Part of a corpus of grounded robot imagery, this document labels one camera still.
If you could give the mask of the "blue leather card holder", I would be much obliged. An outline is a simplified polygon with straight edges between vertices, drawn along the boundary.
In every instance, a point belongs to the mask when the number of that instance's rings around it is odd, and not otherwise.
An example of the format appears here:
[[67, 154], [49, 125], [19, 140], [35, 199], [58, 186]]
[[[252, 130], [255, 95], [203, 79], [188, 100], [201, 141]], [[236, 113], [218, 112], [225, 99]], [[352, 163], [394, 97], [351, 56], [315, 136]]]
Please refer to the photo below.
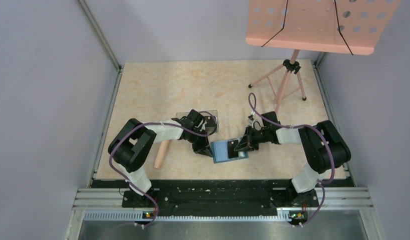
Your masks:
[[213, 152], [213, 163], [220, 164], [231, 161], [243, 160], [249, 157], [246, 151], [235, 151], [235, 147], [240, 142], [240, 138], [229, 140], [219, 140], [210, 143]]

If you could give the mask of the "clear acrylic card box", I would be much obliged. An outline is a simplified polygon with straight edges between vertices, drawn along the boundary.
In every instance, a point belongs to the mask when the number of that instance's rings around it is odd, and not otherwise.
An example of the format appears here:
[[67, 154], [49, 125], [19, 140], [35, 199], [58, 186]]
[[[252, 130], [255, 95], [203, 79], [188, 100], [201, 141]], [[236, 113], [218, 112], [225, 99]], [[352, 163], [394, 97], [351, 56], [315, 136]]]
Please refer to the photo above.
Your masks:
[[194, 110], [201, 114], [204, 118], [203, 120], [203, 127], [207, 131], [207, 134], [212, 135], [218, 132], [218, 111], [216, 109], [212, 110]]

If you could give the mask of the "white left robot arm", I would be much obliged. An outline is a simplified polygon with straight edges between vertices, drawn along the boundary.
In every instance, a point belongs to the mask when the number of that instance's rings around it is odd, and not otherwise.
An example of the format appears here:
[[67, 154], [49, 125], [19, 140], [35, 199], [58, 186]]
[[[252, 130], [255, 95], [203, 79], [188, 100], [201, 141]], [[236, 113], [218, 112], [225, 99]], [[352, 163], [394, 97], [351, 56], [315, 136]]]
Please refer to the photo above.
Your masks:
[[108, 147], [109, 165], [119, 173], [135, 192], [134, 200], [142, 207], [158, 204], [150, 191], [152, 184], [143, 167], [154, 144], [165, 141], [187, 141], [193, 152], [212, 157], [208, 137], [217, 131], [217, 126], [207, 131], [207, 123], [217, 119], [209, 112], [192, 109], [186, 116], [165, 121], [142, 123], [131, 118], [119, 131]]

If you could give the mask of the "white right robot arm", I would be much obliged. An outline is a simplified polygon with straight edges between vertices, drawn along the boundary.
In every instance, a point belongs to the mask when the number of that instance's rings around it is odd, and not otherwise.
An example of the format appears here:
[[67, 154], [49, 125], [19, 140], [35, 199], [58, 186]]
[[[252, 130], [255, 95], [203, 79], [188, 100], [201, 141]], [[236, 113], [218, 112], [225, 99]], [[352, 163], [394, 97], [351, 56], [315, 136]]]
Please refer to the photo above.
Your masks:
[[312, 126], [284, 128], [280, 126], [274, 111], [266, 112], [262, 116], [263, 126], [260, 129], [247, 126], [243, 137], [230, 151], [257, 151], [263, 143], [302, 145], [307, 163], [289, 180], [284, 197], [285, 204], [299, 206], [310, 199], [315, 186], [326, 174], [351, 159], [349, 147], [330, 120]]

